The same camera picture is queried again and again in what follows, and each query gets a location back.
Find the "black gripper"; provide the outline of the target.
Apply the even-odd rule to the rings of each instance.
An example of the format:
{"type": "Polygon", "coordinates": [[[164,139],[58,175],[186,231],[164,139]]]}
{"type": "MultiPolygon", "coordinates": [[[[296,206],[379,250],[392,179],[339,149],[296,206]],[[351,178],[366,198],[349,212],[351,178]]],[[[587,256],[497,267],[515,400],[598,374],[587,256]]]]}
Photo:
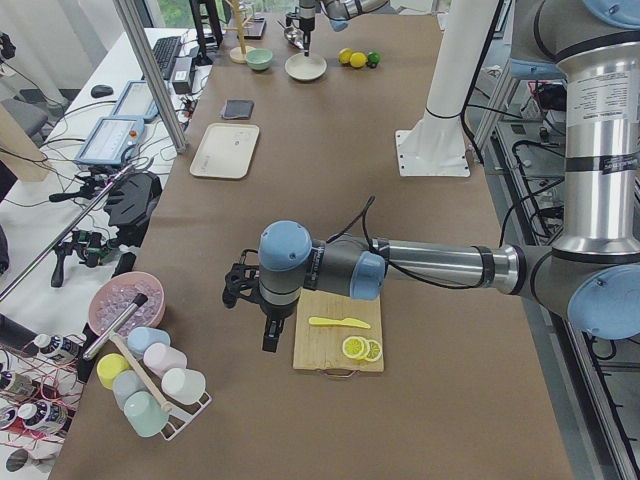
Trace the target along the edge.
{"type": "Polygon", "coordinates": [[[295,312],[295,293],[262,292],[261,309],[266,315],[262,350],[276,352],[283,323],[295,312]]]}
{"type": "Polygon", "coordinates": [[[299,28],[305,35],[310,35],[315,29],[315,5],[300,4],[299,5],[299,28]]]}

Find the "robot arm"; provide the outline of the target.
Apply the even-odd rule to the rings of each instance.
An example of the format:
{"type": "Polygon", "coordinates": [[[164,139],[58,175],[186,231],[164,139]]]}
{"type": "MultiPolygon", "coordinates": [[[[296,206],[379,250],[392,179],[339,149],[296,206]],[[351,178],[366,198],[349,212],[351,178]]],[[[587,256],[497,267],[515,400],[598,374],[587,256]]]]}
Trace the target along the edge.
{"type": "Polygon", "coordinates": [[[531,299],[603,339],[639,331],[639,5],[520,1],[516,76],[555,66],[567,81],[562,234],[548,247],[454,247],[340,234],[313,239],[278,221],[261,236],[253,293],[275,351],[303,289],[373,300],[393,274],[450,289],[495,288],[531,299]]]}
{"type": "Polygon", "coordinates": [[[295,12],[299,28],[305,35],[310,35],[315,29],[317,13],[323,13],[332,29],[340,32],[348,27],[350,20],[372,13],[386,4],[385,0],[300,0],[295,12]]]}

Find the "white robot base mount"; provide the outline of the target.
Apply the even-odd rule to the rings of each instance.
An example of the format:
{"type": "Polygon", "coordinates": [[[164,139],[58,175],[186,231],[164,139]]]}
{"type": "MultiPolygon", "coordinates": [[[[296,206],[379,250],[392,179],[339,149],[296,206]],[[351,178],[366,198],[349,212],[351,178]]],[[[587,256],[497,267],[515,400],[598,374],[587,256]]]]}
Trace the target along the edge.
{"type": "Polygon", "coordinates": [[[463,109],[500,10],[499,1],[451,3],[424,115],[412,129],[396,132],[396,154],[402,176],[470,175],[463,109]]]}

